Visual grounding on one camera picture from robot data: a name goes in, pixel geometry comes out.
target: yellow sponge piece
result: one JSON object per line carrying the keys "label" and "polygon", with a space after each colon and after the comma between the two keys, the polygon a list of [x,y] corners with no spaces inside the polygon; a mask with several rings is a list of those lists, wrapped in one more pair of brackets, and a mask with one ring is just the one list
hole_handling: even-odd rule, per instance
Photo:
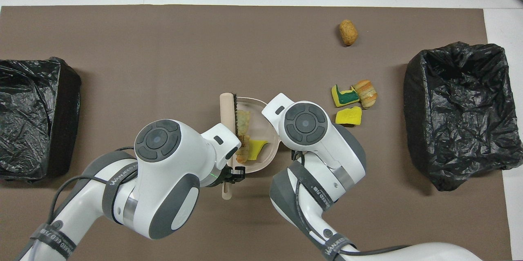
{"label": "yellow sponge piece", "polygon": [[250,140],[249,141],[249,157],[247,157],[247,160],[256,160],[258,159],[258,155],[262,151],[262,148],[264,145],[266,145],[267,141],[257,141],[257,140]]}
{"label": "yellow sponge piece", "polygon": [[339,125],[360,125],[361,108],[352,107],[338,111],[336,113],[336,123]]}

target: bread piece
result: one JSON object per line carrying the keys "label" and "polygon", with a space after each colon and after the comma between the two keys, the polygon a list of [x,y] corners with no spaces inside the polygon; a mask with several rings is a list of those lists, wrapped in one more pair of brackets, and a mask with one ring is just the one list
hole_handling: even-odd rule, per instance
{"label": "bread piece", "polygon": [[238,136],[239,141],[241,142],[241,147],[236,151],[236,161],[240,164],[245,164],[247,159],[249,159],[249,135]]}
{"label": "bread piece", "polygon": [[236,122],[237,135],[244,136],[245,134],[247,134],[247,130],[249,129],[250,112],[244,111],[244,110],[237,110],[236,116],[237,116],[237,122]]}
{"label": "bread piece", "polygon": [[361,106],[363,106],[365,109],[372,107],[372,105],[376,103],[378,94],[376,89],[374,89],[374,86],[372,86],[372,83],[370,83],[370,80],[360,80],[357,84],[354,85],[354,89],[360,97]]}
{"label": "bread piece", "polygon": [[358,31],[350,20],[344,20],[340,23],[340,33],[342,40],[346,45],[352,45],[358,39]]}

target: black cable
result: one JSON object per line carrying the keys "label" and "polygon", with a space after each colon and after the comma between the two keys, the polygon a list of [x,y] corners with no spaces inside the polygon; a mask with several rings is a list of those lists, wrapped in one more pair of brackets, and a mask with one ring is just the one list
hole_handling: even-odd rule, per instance
{"label": "black cable", "polygon": [[345,250],[340,250],[340,254],[347,255],[347,256],[376,255],[376,254],[381,254],[381,253],[392,252],[394,250],[399,250],[399,249],[403,249],[403,248],[406,248],[406,247],[409,247],[409,245],[394,246],[394,247],[383,248],[383,249],[378,249],[378,250],[368,250],[368,251],[365,251],[365,252],[348,252],[348,251],[345,251]]}
{"label": "black cable", "polygon": [[[301,165],[305,166],[305,156],[303,155],[303,152],[293,150],[292,156],[293,156],[293,158],[295,158],[295,160],[301,158]],[[305,228],[309,232],[312,231],[315,235],[317,235],[320,239],[322,239],[321,235],[316,230],[311,228],[307,219],[303,215],[301,208],[299,207],[299,186],[301,185],[301,183],[299,182],[299,179],[296,179],[296,180],[297,181],[296,181],[296,189],[295,189],[295,205],[296,205],[296,210],[297,210],[297,215],[299,217],[299,220],[301,221],[301,223],[305,226]]]}
{"label": "black cable", "polygon": [[58,190],[56,191],[56,194],[54,194],[54,199],[51,203],[51,209],[49,211],[49,216],[47,217],[47,224],[51,225],[51,222],[53,222],[53,219],[54,219],[54,207],[56,206],[56,202],[58,201],[58,196],[60,196],[60,193],[63,192],[64,188],[69,185],[70,183],[72,183],[73,181],[77,181],[78,179],[91,179],[93,181],[98,181],[100,183],[103,183],[103,184],[106,184],[107,181],[103,180],[103,179],[100,179],[98,177],[94,177],[94,176],[89,176],[89,175],[78,175],[78,176],[75,176],[75,177],[71,177],[70,179],[68,179],[65,183],[63,183],[62,186],[60,186],[58,188]]}
{"label": "black cable", "polygon": [[116,149],[114,151],[123,151],[124,149],[134,149],[134,146],[125,146],[125,147],[121,147],[119,149]]}

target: black plastic bag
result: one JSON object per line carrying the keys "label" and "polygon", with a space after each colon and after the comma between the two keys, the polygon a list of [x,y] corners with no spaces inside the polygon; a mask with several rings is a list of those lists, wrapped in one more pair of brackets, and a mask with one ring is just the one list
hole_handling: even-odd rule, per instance
{"label": "black plastic bag", "polygon": [[502,47],[457,42],[421,51],[407,66],[403,94],[412,162],[438,190],[521,165]]}
{"label": "black plastic bag", "polygon": [[0,178],[38,181],[69,170],[80,77],[64,60],[0,60]]}

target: round button panel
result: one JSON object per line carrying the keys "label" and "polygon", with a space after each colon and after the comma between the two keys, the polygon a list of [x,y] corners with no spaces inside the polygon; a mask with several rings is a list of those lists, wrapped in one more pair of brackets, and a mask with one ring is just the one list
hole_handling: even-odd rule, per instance
{"label": "round button panel", "polygon": [[158,162],[172,155],[181,141],[181,130],[175,121],[164,119],[144,127],[136,137],[134,150],[146,162]]}
{"label": "round button panel", "polygon": [[150,131],[145,139],[145,144],[151,149],[159,149],[167,142],[168,134],[163,129]]}
{"label": "round button panel", "polygon": [[297,103],[285,114],[285,132],[300,145],[319,142],[327,132],[327,116],[323,110],[310,103]]}

